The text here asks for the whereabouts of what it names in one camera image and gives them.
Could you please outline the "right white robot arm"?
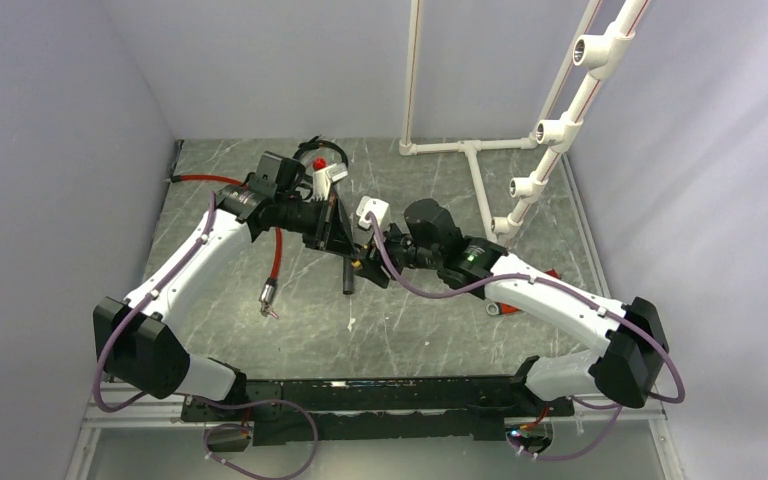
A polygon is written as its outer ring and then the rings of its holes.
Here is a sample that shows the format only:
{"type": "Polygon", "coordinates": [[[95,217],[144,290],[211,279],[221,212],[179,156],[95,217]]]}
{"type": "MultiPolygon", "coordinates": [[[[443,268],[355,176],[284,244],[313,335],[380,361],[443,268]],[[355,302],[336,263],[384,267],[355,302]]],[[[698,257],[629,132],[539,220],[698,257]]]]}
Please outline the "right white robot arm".
{"type": "Polygon", "coordinates": [[[358,226],[372,239],[355,265],[360,276],[381,287],[398,282],[411,293],[442,300],[470,294],[530,313],[573,337],[583,351],[561,357],[533,357],[515,374],[511,401],[534,415],[562,397],[600,394],[639,409],[655,392],[661,371],[676,385],[671,402],[686,390],[669,355],[655,305],[637,297],[629,303],[571,286],[529,265],[485,238],[466,236],[448,210],[426,198],[405,211],[402,232],[389,220],[387,202],[365,196],[356,210],[358,226]]]}

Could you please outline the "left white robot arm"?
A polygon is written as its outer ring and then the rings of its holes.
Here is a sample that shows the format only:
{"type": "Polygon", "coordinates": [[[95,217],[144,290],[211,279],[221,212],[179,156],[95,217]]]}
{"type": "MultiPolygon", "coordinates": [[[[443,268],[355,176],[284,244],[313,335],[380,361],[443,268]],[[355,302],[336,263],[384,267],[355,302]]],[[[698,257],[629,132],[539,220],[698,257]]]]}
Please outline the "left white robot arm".
{"type": "Polygon", "coordinates": [[[335,188],[347,175],[346,159],[306,166],[265,152],[245,182],[212,193],[193,232],[154,274],[124,299],[105,297],[94,308],[96,405],[105,412],[121,408],[102,399],[102,380],[111,375],[141,396],[198,397],[221,419],[239,417],[248,402],[245,373],[189,353],[180,330],[204,287],[271,229],[301,235],[310,249],[354,258],[357,248],[335,188]]]}

